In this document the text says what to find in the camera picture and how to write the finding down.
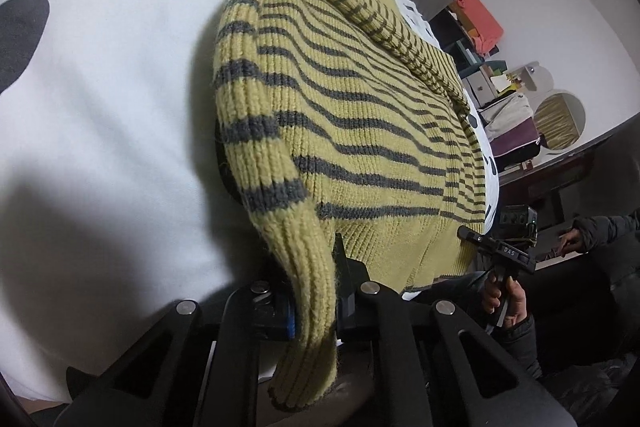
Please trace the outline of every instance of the bed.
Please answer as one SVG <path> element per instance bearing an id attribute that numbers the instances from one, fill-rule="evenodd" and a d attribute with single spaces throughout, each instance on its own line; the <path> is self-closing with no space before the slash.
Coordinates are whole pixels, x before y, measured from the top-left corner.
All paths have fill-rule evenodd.
<path id="1" fill-rule="evenodd" d="M 0 371 L 64 401 L 168 302 L 256 274 L 220 179 L 210 58 L 224 0 L 0 0 Z M 408 24 L 437 46 L 415 5 Z M 498 178 L 486 166 L 486 221 Z"/>

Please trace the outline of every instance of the sweater sleeve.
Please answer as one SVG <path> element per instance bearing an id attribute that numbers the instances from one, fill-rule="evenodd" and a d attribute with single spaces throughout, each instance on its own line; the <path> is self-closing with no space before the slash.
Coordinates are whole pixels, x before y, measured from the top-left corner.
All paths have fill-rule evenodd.
<path id="1" fill-rule="evenodd" d="M 584 247 L 578 251 L 585 253 L 640 230 L 640 208 L 628 216 L 579 217 L 574 220 L 574 229 L 580 230 L 584 243 Z"/>
<path id="2" fill-rule="evenodd" d="M 538 363 L 536 324 L 533 315 L 527 315 L 526 319 L 513 328 L 496 328 L 493 337 L 530 376 L 536 379 L 542 376 L 542 369 Z"/>

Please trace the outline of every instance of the round mirror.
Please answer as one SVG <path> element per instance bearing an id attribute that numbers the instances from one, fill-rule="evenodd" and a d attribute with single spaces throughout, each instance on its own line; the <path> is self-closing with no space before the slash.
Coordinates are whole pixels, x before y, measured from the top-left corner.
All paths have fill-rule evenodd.
<path id="1" fill-rule="evenodd" d="M 576 96 L 556 92 L 540 103 L 533 120 L 538 132 L 545 137 L 546 148 L 559 151 L 574 144 L 582 135 L 586 116 Z"/>

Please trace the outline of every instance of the blue component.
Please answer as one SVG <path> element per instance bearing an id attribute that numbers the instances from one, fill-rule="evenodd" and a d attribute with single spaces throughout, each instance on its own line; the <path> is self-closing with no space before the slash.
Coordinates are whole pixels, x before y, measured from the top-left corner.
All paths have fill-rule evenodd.
<path id="1" fill-rule="evenodd" d="M 289 340 L 293 340 L 296 336 L 296 308 L 291 305 L 290 299 L 287 299 L 287 306 L 289 307 L 287 313 L 287 336 Z"/>

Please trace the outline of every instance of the yellow knit sweater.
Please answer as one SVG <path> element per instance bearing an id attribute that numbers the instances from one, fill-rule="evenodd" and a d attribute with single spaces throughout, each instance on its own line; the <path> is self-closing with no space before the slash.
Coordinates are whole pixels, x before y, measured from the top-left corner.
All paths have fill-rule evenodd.
<path id="1" fill-rule="evenodd" d="M 396 291 L 463 273 L 482 155 L 452 59 L 393 0 L 229 0 L 214 89 L 242 202 L 296 298 L 272 394 L 303 407 L 335 378 L 334 233 Z"/>

